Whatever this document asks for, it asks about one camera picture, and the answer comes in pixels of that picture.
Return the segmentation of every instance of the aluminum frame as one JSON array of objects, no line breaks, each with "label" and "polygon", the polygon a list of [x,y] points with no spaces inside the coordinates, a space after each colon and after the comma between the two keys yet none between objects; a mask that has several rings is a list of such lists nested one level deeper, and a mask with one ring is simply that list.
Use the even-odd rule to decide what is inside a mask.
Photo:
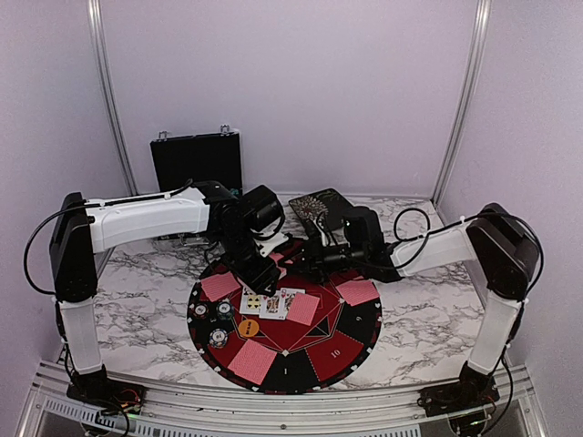
[{"label": "aluminum frame", "polygon": [[439,208],[439,204],[444,197],[447,182],[451,176],[455,158],[457,157],[461,145],[467,110],[470,107],[472,97],[476,91],[477,79],[480,73],[480,66],[482,65],[482,57],[484,55],[484,47],[486,46],[486,31],[490,19],[491,6],[491,0],[478,0],[477,2],[474,33],[472,34],[470,52],[467,58],[462,95],[460,96],[459,104],[457,106],[455,121],[449,137],[449,143],[447,144],[444,162],[439,171],[439,176],[435,182],[434,193],[431,197],[435,209]]},{"label": "aluminum frame", "polygon": [[[546,437],[534,389],[524,365],[512,369],[514,398],[519,402],[530,437]],[[319,391],[303,395],[270,396],[244,389],[220,389],[130,377],[111,372],[114,379],[131,381],[147,387],[140,415],[130,414],[130,435],[165,435],[166,430],[179,430],[182,435],[338,435],[357,437],[381,432],[391,435],[395,430],[412,430],[424,422],[437,422],[480,409],[425,417],[417,406],[418,391],[426,384],[373,388],[358,391]],[[502,369],[496,372],[496,383],[502,407],[509,394],[509,379]],[[45,412],[62,413],[90,424],[96,407],[66,397],[68,377],[62,365],[41,362],[26,406],[17,437],[36,437]],[[111,421],[111,426],[123,430],[124,422]]]},{"label": "aluminum frame", "polygon": [[126,148],[126,141],[121,129],[121,123],[119,122],[119,114],[113,92],[113,84],[111,82],[111,75],[109,73],[106,39],[103,32],[103,23],[101,21],[101,3],[99,0],[88,0],[87,12],[89,15],[91,41],[93,43],[97,61],[99,82],[101,83],[101,91],[105,99],[107,119],[109,120],[111,132],[116,144],[116,151],[118,153],[119,162],[121,164],[121,171],[126,183],[126,188],[128,189],[128,194],[131,196],[136,196],[138,194],[138,187],[136,185],[136,179],[134,178],[131,165],[129,164],[128,149]]}]

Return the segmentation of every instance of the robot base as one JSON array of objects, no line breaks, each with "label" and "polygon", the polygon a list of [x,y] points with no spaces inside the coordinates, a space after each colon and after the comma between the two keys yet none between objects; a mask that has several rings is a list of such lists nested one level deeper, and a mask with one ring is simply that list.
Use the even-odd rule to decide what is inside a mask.
[{"label": "robot base", "polygon": [[146,389],[131,382],[111,380],[106,369],[88,375],[74,374],[66,396],[76,401],[107,408],[108,413],[139,412]]},{"label": "robot base", "polygon": [[458,381],[426,387],[420,390],[419,394],[417,405],[425,409],[427,417],[491,405],[500,400],[493,378],[488,381],[482,391],[479,391],[472,383]]}]

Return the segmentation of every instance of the black segment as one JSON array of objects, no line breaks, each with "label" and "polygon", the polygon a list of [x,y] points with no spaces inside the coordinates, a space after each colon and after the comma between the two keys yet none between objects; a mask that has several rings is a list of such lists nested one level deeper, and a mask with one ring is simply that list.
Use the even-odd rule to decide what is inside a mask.
[{"label": "black segment", "polygon": [[303,393],[320,385],[304,349],[284,357],[277,355],[261,385],[262,391]]},{"label": "black segment", "polygon": [[328,323],[328,318],[326,317],[322,320],[318,326],[316,326],[313,330],[308,332],[306,335],[307,337],[326,337],[330,335],[330,326]]},{"label": "black segment", "polygon": [[380,315],[380,305],[379,299],[361,303],[355,307],[344,304],[336,330],[362,344],[370,344],[372,342],[371,333],[374,332],[377,318]]}]

